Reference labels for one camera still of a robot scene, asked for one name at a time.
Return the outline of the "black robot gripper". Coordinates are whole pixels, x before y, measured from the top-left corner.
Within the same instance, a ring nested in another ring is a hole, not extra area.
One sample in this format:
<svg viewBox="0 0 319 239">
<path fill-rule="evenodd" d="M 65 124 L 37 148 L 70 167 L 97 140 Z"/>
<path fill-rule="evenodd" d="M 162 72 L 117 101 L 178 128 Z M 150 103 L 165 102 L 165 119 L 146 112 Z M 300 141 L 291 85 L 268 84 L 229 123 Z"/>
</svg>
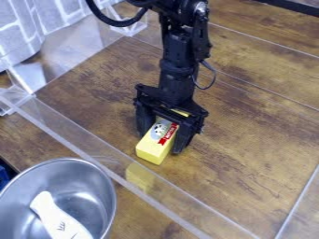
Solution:
<svg viewBox="0 0 319 239">
<path fill-rule="evenodd" d="M 201 133 L 206 110 L 194 102 L 197 63 L 176 65 L 166 60 L 158 62 L 158 86 L 136 85 L 136 125 L 144 136 L 156 121 L 164 117 L 178 124 L 172 153 L 178 154 L 189 145 L 193 136 Z"/>
</svg>

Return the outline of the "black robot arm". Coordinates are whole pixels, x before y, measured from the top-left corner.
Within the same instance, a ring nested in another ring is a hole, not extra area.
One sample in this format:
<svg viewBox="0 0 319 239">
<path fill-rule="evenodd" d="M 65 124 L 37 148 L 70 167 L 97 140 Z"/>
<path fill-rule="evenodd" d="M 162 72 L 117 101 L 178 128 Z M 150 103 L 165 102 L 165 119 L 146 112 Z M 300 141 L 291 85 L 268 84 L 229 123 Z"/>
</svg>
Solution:
<svg viewBox="0 0 319 239">
<path fill-rule="evenodd" d="M 138 84 L 134 98 L 136 123 L 145 134 L 156 117 L 177 126 L 172 152 L 178 154 L 201 132 L 208 111 L 194 102 L 197 70 L 208 63 L 208 0 L 129 0 L 158 13 L 162 56 L 158 61 L 158 85 Z"/>
</svg>

